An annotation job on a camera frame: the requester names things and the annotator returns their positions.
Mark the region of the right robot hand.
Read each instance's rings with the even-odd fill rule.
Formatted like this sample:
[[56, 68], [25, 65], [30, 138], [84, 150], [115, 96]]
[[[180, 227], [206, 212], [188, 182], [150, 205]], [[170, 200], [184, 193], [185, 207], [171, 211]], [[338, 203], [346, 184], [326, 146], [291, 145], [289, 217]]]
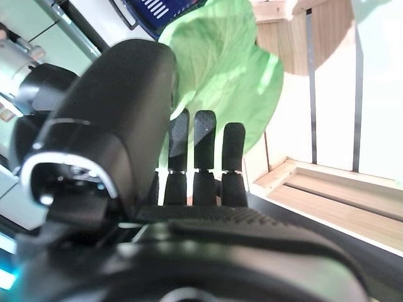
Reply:
[[9, 169], [16, 170], [30, 151], [48, 115], [79, 76], [52, 64], [32, 67], [20, 84], [14, 103], [23, 116], [14, 124], [9, 145]]

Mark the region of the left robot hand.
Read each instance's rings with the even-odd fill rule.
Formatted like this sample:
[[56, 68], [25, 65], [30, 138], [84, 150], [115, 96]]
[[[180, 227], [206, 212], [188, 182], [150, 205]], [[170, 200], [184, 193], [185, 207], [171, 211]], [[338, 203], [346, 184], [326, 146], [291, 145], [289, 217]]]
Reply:
[[368, 301], [351, 257], [322, 236], [249, 207], [245, 129], [195, 115], [193, 203], [186, 204], [189, 114], [170, 119], [176, 58], [127, 40], [59, 101], [35, 101], [13, 133], [22, 188], [47, 209], [16, 239], [5, 301]]

